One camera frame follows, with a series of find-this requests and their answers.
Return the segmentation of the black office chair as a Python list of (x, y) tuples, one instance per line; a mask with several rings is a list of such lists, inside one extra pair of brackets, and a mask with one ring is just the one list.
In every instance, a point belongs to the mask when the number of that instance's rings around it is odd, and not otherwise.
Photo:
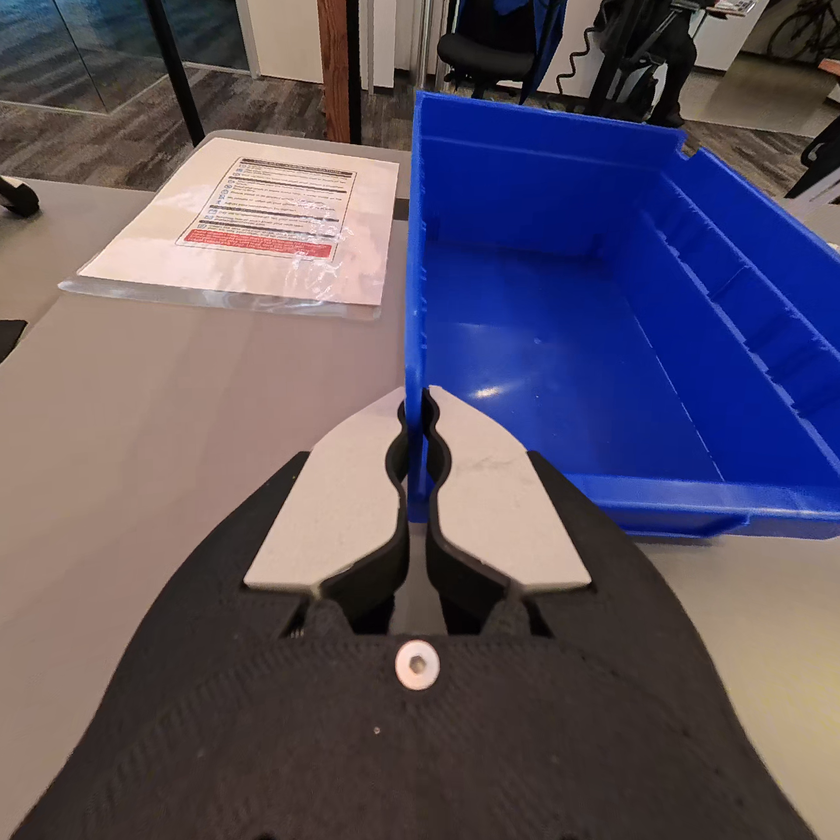
[(445, 82), (451, 83), (454, 89), (462, 82), (471, 82), (471, 98), (480, 100), (499, 81), (524, 83), (536, 56), (491, 48), (458, 33), (449, 33), (437, 42), (437, 58), (448, 68)]

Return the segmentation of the black rounded object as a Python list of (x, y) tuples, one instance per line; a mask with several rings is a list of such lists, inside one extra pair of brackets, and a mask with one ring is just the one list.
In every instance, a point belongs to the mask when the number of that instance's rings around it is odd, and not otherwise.
[(18, 217), (32, 217), (39, 212), (39, 199), (35, 191), (12, 177), (0, 177), (1, 207)]

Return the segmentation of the black metal post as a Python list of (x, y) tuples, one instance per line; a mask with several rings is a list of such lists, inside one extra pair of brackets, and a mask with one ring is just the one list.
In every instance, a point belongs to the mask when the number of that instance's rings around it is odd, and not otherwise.
[(205, 140), (196, 102), (162, 1), (143, 1), (150, 26), (193, 147)]

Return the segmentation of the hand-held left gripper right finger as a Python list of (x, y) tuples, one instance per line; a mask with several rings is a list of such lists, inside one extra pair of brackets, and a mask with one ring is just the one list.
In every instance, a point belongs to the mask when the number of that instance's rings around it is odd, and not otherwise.
[(513, 598), (592, 584), (528, 450), (438, 385), (423, 394), (426, 570), (450, 634), (478, 634)]

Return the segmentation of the grey desk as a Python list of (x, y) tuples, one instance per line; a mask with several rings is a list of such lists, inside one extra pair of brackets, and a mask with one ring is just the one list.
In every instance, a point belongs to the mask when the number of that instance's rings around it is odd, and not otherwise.
[(439, 636), (250, 594), (288, 461), (402, 377), (374, 321), (63, 296), (2, 363), (2, 838), (838, 838), (838, 541), (638, 545)]

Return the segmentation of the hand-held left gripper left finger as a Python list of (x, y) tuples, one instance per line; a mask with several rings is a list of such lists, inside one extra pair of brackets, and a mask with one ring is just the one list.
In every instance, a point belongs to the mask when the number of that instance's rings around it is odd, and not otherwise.
[(410, 564), (404, 401), (398, 386), (307, 453), (245, 573), (248, 592), (329, 601), (355, 633), (388, 634)]

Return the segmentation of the laminated sheet with red label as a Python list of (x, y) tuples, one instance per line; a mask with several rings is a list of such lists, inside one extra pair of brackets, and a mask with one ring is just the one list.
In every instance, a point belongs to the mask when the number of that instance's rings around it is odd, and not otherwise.
[(409, 159), (387, 150), (214, 132), (59, 289), (377, 319), (409, 168)]

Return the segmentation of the blue plastic bin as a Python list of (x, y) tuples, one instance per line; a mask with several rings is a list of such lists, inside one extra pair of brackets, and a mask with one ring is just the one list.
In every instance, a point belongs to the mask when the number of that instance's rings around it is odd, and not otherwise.
[(627, 532), (838, 536), (838, 253), (683, 133), (421, 92), (406, 411), (438, 385)]

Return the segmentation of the wooden post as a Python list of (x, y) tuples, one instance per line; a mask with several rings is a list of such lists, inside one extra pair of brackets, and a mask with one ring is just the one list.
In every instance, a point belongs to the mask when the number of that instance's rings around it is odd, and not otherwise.
[(317, 1), (327, 139), (351, 142), (350, 59), (345, 1)]

